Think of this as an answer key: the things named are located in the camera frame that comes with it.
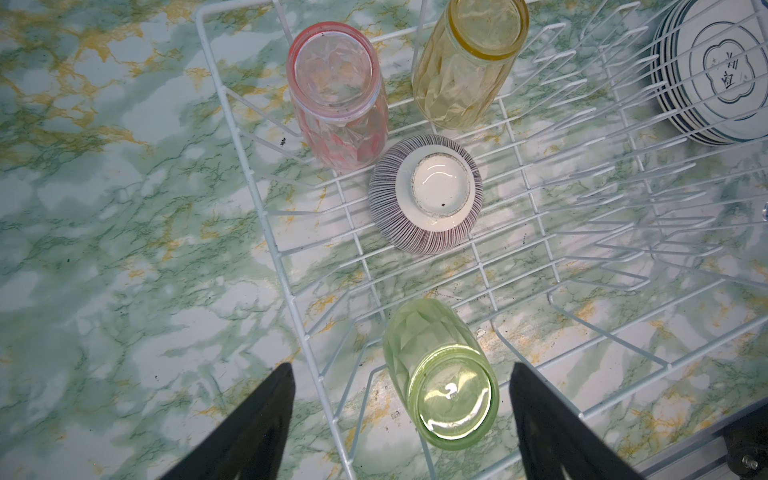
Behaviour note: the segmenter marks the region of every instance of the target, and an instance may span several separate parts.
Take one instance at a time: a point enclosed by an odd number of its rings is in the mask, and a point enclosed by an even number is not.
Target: bolt
[[[741,463],[745,467],[747,467],[749,470],[757,470],[757,467],[760,466],[760,464],[757,463],[757,460],[750,457],[749,455],[745,455],[741,458]]]

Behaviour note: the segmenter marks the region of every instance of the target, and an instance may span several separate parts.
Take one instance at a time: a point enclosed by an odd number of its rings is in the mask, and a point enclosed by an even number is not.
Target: bowl
[[[482,179],[461,145],[441,135],[416,135],[376,163],[368,203],[392,245],[433,255],[467,238],[482,209]]]

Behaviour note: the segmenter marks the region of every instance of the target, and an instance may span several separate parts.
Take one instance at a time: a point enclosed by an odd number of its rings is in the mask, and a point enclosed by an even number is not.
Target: chinese character
[[[732,51],[728,51],[725,55],[728,58],[732,58],[733,57],[733,52]],[[736,60],[729,61],[728,62],[728,68],[736,69],[738,64],[739,64],[739,59],[738,58]]]
[[[726,71],[720,80],[725,84],[725,88],[730,88],[733,84],[733,74],[728,75],[728,72]]]

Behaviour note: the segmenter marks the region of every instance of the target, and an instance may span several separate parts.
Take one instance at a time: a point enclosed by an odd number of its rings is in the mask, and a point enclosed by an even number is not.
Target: glass
[[[478,123],[528,35],[523,0],[451,0],[413,75],[422,113],[443,128]]]
[[[328,167],[350,172],[384,148],[389,110],[379,59],[357,29],[323,22],[288,51],[288,89],[304,139]]]
[[[493,425],[496,377],[451,307],[434,299],[401,307],[384,333],[384,358],[411,420],[434,446],[466,449]]]

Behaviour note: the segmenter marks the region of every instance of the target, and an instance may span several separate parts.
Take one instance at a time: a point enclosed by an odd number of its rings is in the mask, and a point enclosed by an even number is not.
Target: dish rack
[[[470,237],[430,257],[378,234],[366,202],[372,167],[338,175],[301,144],[280,83],[284,63],[260,56],[287,53],[309,24],[292,26],[289,17],[301,21],[278,0],[229,0],[197,13],[221,112],[348,478],[379,468],[377,455],[391,456],[387,473],[414,445],[423,457],[404,476],[455,475],[456,465],[474,478],[521,475],[508,399],[494,430],[464,452],[429,447],[400,415],[381,335],[407,300],[451,304],[499,379],[526,363],[593,428],[654,382],[677,381],[734,340],[744,346],[768,320],[763,140],[705,147],[667,121],[676,112],[662,111],[655,96],[670,85],[651,84],[650,47],[673,3],[603,0],[568,15],[558,11],[568,2],[530,4],[527,43],[486,122],[469,132],[435,128],[409,96],[410,69],[443,7],[432,3],[408,9],[417,25],[402,28],[397,18],[396,31],[363,28],[385,76],[387,146],[444,134],[483,176],[485,204]],[[207,22],[218,22],[213,40]],[[236,40],[254,28],[266,30],[260,49]],[[251,56],[228,59],[232,45]],[[245,58],[272,69],[254,74],[266,87],[233,73]],[[588,375],[594,358],[597,375]]]

